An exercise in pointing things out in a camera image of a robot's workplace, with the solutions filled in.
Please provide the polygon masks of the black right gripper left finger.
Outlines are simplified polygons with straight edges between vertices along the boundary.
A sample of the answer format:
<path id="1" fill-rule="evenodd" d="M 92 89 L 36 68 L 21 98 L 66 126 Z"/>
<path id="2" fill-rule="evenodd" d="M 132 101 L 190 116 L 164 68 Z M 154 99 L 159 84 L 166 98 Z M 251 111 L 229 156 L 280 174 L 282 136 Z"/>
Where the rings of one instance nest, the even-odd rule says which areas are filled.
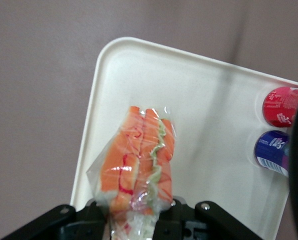
<path id="1" fill-rule="evenodd" d="M 90 226 L 92 233 L 104 233 L 108 219 L 98 203 L 94 199 L 90 199 L 87 204 L 86 221 Z"/>

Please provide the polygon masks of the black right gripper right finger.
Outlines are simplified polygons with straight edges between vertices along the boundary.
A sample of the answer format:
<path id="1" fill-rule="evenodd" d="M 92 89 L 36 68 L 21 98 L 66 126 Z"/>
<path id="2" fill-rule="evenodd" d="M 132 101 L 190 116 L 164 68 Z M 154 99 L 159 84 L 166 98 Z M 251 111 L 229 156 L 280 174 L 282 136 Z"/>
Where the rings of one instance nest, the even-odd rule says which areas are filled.
<path id="1" fill-rule="evenodd" d="M 173 201 L 168 210 L 164 210 L 159 214 L 158 222 L 159 224 L 184 224 L 183 219 L 183 205 L 186 205 L 187 202 L 183 197 L 174 196 Z"/>

